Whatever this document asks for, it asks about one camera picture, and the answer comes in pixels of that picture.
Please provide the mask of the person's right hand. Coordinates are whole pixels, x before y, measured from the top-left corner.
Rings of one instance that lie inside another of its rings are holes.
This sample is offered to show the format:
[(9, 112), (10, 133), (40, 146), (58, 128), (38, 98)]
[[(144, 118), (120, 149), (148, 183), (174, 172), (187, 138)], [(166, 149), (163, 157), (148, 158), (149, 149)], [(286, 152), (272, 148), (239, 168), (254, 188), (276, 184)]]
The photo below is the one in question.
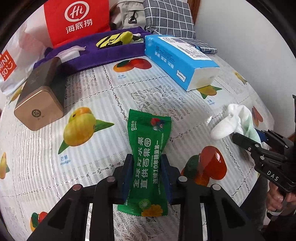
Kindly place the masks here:
[(282, 215), (295, 212), (295, 194), (288, 193), (285, 198), (280, 194), (278, 187), (269, 182), (269, 191), (266, 197), (266, 207), (268, 211), (282, 210)]

